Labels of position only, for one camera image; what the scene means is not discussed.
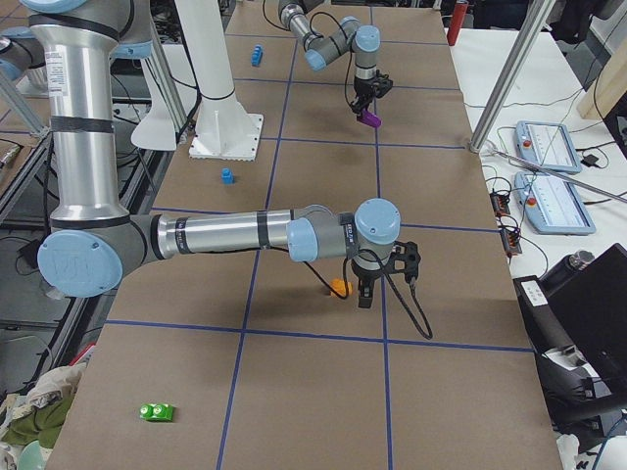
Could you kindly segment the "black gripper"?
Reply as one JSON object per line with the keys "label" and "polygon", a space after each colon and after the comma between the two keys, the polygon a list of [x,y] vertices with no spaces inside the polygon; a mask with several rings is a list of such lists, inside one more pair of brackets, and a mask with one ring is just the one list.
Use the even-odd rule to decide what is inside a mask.
{"label": "black gripper", "polygon": [[373,282],[384,276],[389,265],[384,261],[355,257],[352,259],[352,270],[359,279],[359,308],[371,308]]}
{"label": "black gripper", "polygon": [[354,114],[361,114],[362,111],[367,111],[376,98],[372,90],[374,78],[375,76],[368,79],[358,78],[357,76],[355,77],[354,90],[356,93],[356,99],[352,102],[352,111]]}

